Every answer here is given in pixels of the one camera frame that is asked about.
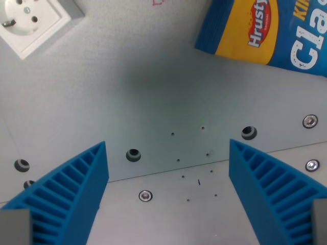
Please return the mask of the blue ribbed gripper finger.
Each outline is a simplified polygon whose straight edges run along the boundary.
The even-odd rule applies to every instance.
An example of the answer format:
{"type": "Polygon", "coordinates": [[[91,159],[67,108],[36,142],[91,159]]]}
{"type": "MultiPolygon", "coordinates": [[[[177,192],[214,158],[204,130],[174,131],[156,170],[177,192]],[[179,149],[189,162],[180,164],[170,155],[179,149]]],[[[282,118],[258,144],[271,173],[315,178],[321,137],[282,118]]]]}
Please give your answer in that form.
{"type": "Polygon", "coordinates": [[[324,185],[234,139],[229,178],[260,244],[313,244],[311,207],[326,197],[324,185]]]}
{"type": "Polygon", "coordinates": [[[34,182],[2,210],[30,211],[33,244],[86,244],[108,180],[102,141],[34,182]]]}

